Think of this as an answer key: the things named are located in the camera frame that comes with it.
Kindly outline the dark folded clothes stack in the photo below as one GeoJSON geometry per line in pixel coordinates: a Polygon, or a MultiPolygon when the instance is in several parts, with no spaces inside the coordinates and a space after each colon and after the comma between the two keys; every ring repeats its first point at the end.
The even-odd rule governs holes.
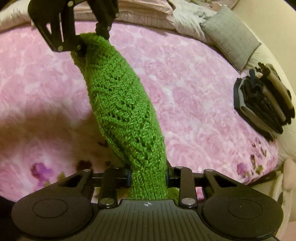
{"type": "Polygon", "coordinates": [[[267,141],[283,133],[295,118],[292,94],[272,64],[259,62],[233,87],[236,112],[267,141]]]}

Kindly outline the green knitted vest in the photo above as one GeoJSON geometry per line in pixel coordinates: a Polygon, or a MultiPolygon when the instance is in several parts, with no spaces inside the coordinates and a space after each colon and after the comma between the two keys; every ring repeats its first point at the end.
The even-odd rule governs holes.
{"type": "Polygon", "coordinates": [[[100,132],[122,165],[131,169],[128,197],[178,200],[166,184],[167,155],[155,109],[126,59],[95,33],[83,33],[86,54],[72,53],[86,85],[100,132]]]}

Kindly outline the grey checked pillow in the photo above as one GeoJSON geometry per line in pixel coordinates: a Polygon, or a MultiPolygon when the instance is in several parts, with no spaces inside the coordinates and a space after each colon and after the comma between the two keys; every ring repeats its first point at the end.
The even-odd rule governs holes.
{"type": "Polygon", "coordinates": [[[200,24],[205,35],[240,73],[261,45],[250,29],[226,6],[200,24]]]}

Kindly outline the pink rose bedspread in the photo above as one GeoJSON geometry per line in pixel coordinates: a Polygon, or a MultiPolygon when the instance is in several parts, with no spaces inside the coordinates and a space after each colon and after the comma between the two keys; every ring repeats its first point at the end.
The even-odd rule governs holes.
{"type": "MultiPolygon", "coordinates": [[[[245,184],[275,169],[277,144],[234,110],[239,74],[215,50],[122,23],[110,41],[154,105],[171,165],[245,184]]],[[[17,201],[77,170],[102,172],[113,159],[70,54],[51,51],[31,26],[1,33],[1,196],[17,201]]]]}

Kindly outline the white striped duvet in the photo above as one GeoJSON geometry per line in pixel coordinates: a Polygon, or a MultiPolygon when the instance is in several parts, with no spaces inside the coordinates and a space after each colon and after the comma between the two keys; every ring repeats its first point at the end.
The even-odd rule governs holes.
{"type": "MultiPolygon", "coordinates": [[[[181,35],[189,36],[201,42],[211,44],[212,41],[202,31],[200,24],[216,14],[215,11],[186,1],[171,1],[176,9],[165,19],[140,16],[129,13],[119,13],[116,21],[153,27],[158,29],[175,30],[181,35]]],[[[29,1],[10,1],[1,10],[1,32],[28,24],[31,18],[28,14],[29,1]]]]}

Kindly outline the pink garment on headboard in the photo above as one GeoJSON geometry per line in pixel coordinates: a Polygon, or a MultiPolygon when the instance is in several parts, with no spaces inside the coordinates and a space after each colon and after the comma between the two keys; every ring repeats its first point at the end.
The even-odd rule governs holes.
{"type": "Polygon", "coordinates": [[[233,9],[239,3],[239,0],[205,1],[204,3],[209,9],[218,11],[222,6],[233,9]]]}

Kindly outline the folded pink blanket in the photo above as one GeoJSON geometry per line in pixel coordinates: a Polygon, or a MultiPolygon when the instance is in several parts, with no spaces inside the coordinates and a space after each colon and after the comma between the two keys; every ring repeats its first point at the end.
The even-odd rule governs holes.
{"type": "MultiPolygon", "coordinates": [[[[150,16],[153,18],[165,19],[172,15],[176,9],[171,1],[118,1],[119,13],[129,13],[140,16],[150,16]]],[[[93,14],[87,2],[80,3],[74,8],[74,18],[77,21],[95,21],[93,14]]]]}

